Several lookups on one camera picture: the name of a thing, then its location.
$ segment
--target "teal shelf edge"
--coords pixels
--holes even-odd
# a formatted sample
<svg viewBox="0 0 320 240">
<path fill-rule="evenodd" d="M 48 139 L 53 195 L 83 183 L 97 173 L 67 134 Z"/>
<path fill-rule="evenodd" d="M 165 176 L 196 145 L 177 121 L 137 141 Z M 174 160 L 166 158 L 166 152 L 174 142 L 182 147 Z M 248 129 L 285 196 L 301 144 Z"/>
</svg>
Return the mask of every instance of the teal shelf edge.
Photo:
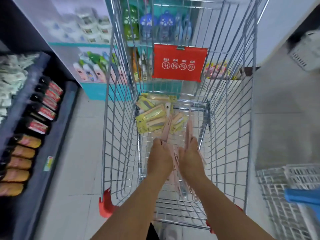
<svg viewBox="0 0 320 240">
<path fill-rule="evenodd" d="M 69 46 L 69 47 L 98 47 L 110 48 L 109 44 L 92 44 L 92 43 L 65 43 L 65 42 L 48 42 L 49 45 L 55 46 Z"/>
</svg>

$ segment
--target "metal wire basket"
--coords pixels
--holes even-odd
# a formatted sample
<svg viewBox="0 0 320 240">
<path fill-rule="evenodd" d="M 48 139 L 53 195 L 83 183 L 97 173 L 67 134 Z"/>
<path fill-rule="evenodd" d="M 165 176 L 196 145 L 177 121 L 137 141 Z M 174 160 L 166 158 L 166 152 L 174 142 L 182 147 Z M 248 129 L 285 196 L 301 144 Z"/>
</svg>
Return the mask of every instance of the metal wire basket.
<svg viewBox="0 0 320 240">
<path fill-rule="evenodd" d="M 320 164 L 287 165 L 256 172 L 270 220 L 278 239 L 319 239 L 320 227 L 313 212 L 285 199 L 285 188 L 313 190 L 320 187 Z"/>
<path fill-rule="evenodd" d="M 168 1 L 179 4 L 166 4 Z M 201 82 L 167 79 L 139 79 L 135 82 L 128 46 L 138 47 L 141 52 L 144 49 L 147 57 L 151 48 L 154 60 L 152 48 L 157 42 L 154 37 L 151 42 L 141 39 L 126 41 L 122 13 L 123 5 L 128 7 L 129 0 L 122 3 L 121 0 L 111 0 L 114 29 L 110 57 L 114 53 L 122 75 L 116 73 L 115 77 L 111 76 L 106 89 L 100 200 L 110 209 L 110 214 L 114 206 L 121 205 L 130 197 L 146 177 L 154 136 L 137 131 L 135 117 L 139 111 L 135 102 L 142 92 L 177 95 L 174 112 L 188 116 L 191 110 L 194 135 L 207 163 L 206 175 L 231 201 L 246 209 L 253 77 L 241 76 L 239 69 L 253 67 L 255 73 L 257 7 L 260 1 L 150 0 L 152 14 L 156 7 L 179 8 L 187 10 L 196 24 L 188 43 L 173 41 L 160 44 L 208 48 L 205 64 L 213 60 L 216 64 L 227 62 L 226 71 L 219 77 L 219 72 L 213 72 L 208 79 L 204 76 L 204 65 Z M 133 33 L 131 18 L 129 23 Z M 212 29 L 208 28 L 209 24 L 214 24 Z M 184 123 L 182 131 L 170 135 L 168 143 L 183 146 L 185 129 Z M 182 196 L 165 183 L 159 193 L 154 219 L 209 229 L 201 202 L 184 190 L 182 182 L 181 188 Z"/>
</svg>

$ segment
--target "shelf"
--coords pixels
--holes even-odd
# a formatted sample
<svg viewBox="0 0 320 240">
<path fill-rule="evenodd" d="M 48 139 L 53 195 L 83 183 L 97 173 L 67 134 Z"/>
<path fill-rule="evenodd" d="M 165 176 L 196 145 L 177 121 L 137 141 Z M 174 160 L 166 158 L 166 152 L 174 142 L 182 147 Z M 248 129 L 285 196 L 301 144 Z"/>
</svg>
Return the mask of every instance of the shelf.
<svg viewBox="0 0 320 240">
<path fill-rule="evenodd" d="M 41 52 L 40 56 L 34 61 L 34 64 L 26 69 L 28 71 L 28 78 L 23 88 L 15 96 L 9 108 L 7 118 L 0 124 L 0 155 L 2 155 L 9 139 L 12 137 L 13 131 L 26 109 L 29 98 L 34 93 L 34 89 L 49 59 L 50 56 L 48 54 Z"/>
<path fill-rule="evenodd" d="M 34 159 L 27 187 L 22 194 L 12 198 L 15 214 L 13 240 L 31 240 L 34 237 L 78 92 L 77 84 L 72 81 L 67 81 L 65 88 L 58 119 L 52 124 Z"/>
<path fill-rule="evenodd" d="M 98 47 L 110 48 L 109 44 L 92 44 L 92 43 L 63 43 L 63 42 L 48 42 L 49 45 L 56 46 L 69 46 L 69 47 Z"/>
</svg>

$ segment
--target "floor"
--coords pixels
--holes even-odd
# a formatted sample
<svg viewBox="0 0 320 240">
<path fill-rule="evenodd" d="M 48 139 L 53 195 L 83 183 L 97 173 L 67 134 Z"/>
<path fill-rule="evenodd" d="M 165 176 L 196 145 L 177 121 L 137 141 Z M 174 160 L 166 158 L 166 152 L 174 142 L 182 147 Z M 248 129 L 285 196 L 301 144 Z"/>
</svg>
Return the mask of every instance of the floor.
<svg viewBox="0 0 320 240">
<path fill-rule="evenodd" d="M 247 214 L 273 235 L 255 169 L 318 161 L 320 80 L 302 71 L 283 46 L 254 81 Z M 81 91 L 50 187 L 36 239 L 88 240 L 105 222 L 101 191 L 104 102 Z M 207 230 L 177 226 L 178 239 L 212 239 Z"/>
</svg>

